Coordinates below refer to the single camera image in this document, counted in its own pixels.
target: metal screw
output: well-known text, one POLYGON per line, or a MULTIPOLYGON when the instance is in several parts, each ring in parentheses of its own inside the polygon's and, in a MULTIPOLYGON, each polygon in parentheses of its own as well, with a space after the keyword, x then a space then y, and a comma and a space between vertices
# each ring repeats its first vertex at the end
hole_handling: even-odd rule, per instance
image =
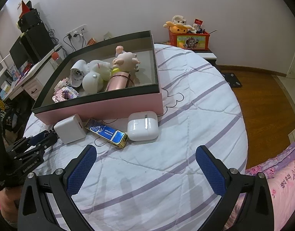
POLYGON ((264 178, 264 177, 265 177, 265 175, 264 175, 262 172, 259 172, 259 173, 258 173, 258 176, 259 176, 260 178, 264 178))
POLYGON ((32 172, 28 174, 29 179, 31 179, 33 176, 34 176, 34 173, 32 173, 32 172))
POLYGON ((60 175, 61 173, 63 173, 63 169, 62 169, 62 168, 58 168, 58 169, 55 171, 55 174, 56 174, 56 175, 60 175))
POLYGON ((236 175, 238 173, 238 170, 236 168, 230 168, 230 172, 236 175))

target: white tablecloth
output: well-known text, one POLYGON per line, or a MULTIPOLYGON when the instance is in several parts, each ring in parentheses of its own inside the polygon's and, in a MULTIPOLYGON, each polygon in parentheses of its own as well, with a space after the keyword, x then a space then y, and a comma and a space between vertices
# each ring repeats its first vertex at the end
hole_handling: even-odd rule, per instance
MULTIPOLYGON (((82 188, 72 198, 95 230, 197 230, 217 197, 195 161, 206 145, 227 167, 245 170, 247 135, 241 109, 230 86, 206 60, 189 50, 155 44, 159 80, 168 112, 159 117, 156 140, 131 142, 123 150, 105 144, 82 188)), ((126 131, 127 119, 110 124, 126 131)), ((25 136, 49 126, 31 115, 25 136)), ((49 148, 36 174, 53 173, 77 157, 96 136, 49 148)), ((57 220, 68 229, 51 197, 57 220)))

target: purple fabric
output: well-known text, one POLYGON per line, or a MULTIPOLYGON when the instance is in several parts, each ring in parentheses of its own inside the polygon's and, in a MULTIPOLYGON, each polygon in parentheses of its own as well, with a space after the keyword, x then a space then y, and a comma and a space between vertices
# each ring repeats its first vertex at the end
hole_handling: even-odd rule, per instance
POLYGON ((291 161, 295 160, 295 142, 291 143, 281 154, 272 159, 268 159, 257 166, 246 169, 246 175, 256 175, 258 172, 263 172, 267 179, 273 178, 276 171, 286 167, 291 161))

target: cartoon panda picture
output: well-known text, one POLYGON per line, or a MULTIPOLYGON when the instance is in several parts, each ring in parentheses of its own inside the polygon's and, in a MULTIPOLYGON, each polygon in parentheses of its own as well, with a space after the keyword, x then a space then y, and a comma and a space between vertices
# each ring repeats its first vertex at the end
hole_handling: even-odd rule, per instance
POLYGON ((184 48, 195 49, 197 48, 198 42, 199 40, 193 37, 186 38, 184 48))

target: white wall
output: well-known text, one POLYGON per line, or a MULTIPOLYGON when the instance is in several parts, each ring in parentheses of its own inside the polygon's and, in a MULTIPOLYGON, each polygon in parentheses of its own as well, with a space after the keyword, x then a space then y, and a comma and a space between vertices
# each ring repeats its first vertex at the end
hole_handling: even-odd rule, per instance
MULTIPOLYGON (((0 17, 0 52, 4 57, 20 32, 17 5, 8 0, 0 17)), ((110 31, 113 36, 151 30, 154 40, 168 39, 162 25, 183 15, 189 24, 204 21, 210 49, 218 64, 241 65, 286 73, 295 51, 295 18, 283 0, 31 0, 41 18, 65 34, 83 24, 86 38, 101 41, 110 31)))

